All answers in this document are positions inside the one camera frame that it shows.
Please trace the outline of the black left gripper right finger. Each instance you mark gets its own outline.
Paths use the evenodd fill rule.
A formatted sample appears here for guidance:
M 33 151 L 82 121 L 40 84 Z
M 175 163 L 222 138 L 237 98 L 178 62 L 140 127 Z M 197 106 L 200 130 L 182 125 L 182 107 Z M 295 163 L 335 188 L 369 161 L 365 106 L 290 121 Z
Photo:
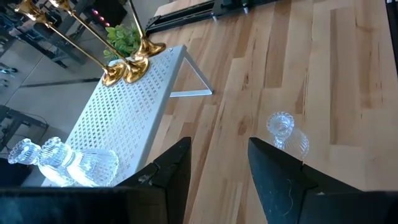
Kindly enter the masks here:
M 268 223 L 397 223 L 396 191 L 362 191 L 259 138 L 251 175 Z

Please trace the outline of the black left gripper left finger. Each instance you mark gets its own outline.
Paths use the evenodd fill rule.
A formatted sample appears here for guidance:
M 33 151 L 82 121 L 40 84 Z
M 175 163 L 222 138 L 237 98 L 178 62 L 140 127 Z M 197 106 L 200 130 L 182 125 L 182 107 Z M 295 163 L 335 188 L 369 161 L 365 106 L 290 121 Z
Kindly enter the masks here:
M 181 138 L 115 187 L 1 189 L 1 223 L 183 223 L 192 139 Z

